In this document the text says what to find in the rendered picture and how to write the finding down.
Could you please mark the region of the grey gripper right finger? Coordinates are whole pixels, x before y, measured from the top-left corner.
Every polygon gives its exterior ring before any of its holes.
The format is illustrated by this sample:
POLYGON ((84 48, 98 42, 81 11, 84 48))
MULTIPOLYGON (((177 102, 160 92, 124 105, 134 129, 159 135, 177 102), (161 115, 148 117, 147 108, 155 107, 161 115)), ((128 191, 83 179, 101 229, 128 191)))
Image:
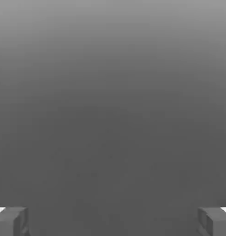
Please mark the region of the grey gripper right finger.
POLYGON ((226 236, 226 207, 200 207, 197 219, 200 236, 226 236))

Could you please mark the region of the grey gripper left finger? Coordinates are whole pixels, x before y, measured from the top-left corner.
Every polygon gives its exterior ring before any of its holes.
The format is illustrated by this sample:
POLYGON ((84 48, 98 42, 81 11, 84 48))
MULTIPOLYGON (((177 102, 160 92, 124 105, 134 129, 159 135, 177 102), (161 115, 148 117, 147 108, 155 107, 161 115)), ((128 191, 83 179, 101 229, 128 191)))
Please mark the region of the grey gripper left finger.
POLYGON ((0 236, 30 236, 27 207, 0 207, 0 236))

